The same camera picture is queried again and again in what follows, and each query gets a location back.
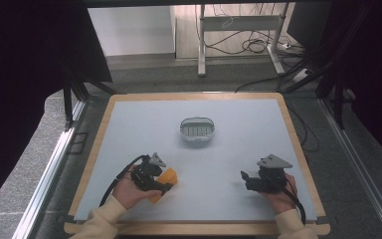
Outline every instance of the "person's left hand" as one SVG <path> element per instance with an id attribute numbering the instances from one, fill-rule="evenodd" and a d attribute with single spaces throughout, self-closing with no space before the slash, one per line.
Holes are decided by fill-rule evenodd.
<path id="1" fill-rule="evenodd" d="M 149 198 L 153 196 L 160 196 L 162 192 L 160 190 L 141 191 L 135 186 L 131 179 L 131 171 L 136 168 L 133 165 L 123 178 L 116 184 L 113 189 L 112 195 L 116 200 L 125 208 L 129 209 L 137 204 L 143 198 Z"/>

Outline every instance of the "white desk leg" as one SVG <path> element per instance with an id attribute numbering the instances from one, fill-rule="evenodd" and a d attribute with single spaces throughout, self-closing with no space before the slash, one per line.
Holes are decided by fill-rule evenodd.
<path id="1" fill-rule="evenodd" d="M 206 76 L 206 46 L 204 45 L 204 7 L 201 5 L 200 13 L 200 47 L 198 49 L 198 76 Z"/>
<path id="2" fill-rule="evenodd" d="M 284 10 L 281 12 L 281 15 L 279 17 L 278 27 L 276 28 L 276 31 L 275 31 L 275 38 L 273 39 L 272 43 L 268 45 L 268 51 L 278 75 L 283 75 L 285 73 L 284 67 L 282 66 L 281 61 L 278 58 L 278 53 L 276 52 L 276 48 L 278 46 L 278 41 L 279 41 L 279 37 L 281 36 L 282 27 L 284 26 L 285 18 L 287 17 L 288 5 L 289 3 L 286 2 Z"/>

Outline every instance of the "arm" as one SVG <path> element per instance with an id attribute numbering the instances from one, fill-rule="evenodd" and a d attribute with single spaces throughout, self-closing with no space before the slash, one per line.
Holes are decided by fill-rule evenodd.
<path id="1" fill-rule="evenodd" d="M 293 176 L 287 174 L 286 178 L 288 180 L 286 189 L 296 195 L 297 190 Z M 295 205 L 286 194 L 283 192 L 275 194 L 264 192 L 260 193 L 266 196 L 275 211 L 275 219 L 281 233 L 279 239 L 318 238 L 311 228 L 305 227 L 302 224 L 295 209 Z"/>
<path id="2" fill-rule="evenodd" d="M 139 190 L 128 172 L 116 185 L 106 203 L 102 207 L 93 209 L 82 230 L 71 238 L 114 238 L 117 234 L 116 223 L 121 215 L 141 199 L 160 194 L 161 191 L 158 190 Z"/>

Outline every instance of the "gray carpet floor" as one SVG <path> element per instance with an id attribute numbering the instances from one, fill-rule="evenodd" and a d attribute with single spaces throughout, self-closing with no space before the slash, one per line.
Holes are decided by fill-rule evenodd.
<path id="1" fill-rule="evenodd" d="M 242 84 L 274 77 L 275 70 L 266 59 L 241 59 L 209 61 L 207 76 L 203 79 L 197 77 L 195 61 L 174 63 L 169 67 L 147 64 L 146 67 L 112 68 L 111 74 L 113 83 L 108 85 L 121 93 L 233 92 Z M 277 85 L 278 81 L 261 81 L 242 91 L 271 92 Z M 382 238 L 380 217 L 321 110 L 313 93 L 315 86 L 314 82 L 285 97 L 288 107 L 295 111 L 291 118 L 298 135 L 301 139 L 306 137 L 302 147 L 331 225 L 330 234 L 321 238 Z M 64 223 L 72 220 L 67 214 L 109 99 L 109 95 L 100 89 L 91 85 L 87 88 L 92 96 L 30 238 L 69 237 L 64 231 Z M 50 96 L 45 109 L 29 146 L 0 191 L 0 238 L 12 237 L 64 130 L 62 93 Z M 343 120 L 345 132 L 382 192 L 382 147 L 360 123 L 350 104 L 344 106 Z"/>

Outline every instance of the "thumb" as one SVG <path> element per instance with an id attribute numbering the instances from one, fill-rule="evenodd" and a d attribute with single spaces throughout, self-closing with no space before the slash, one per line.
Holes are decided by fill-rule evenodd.
<path id="1" fill-rule="evenodd" d="M 160 190 L 143 191 L 142 195 L 144 198 L 153 197 L 153 196 L 160 196 L 160 195 L 162 195 L 162 191 L 160 191 Z"/>

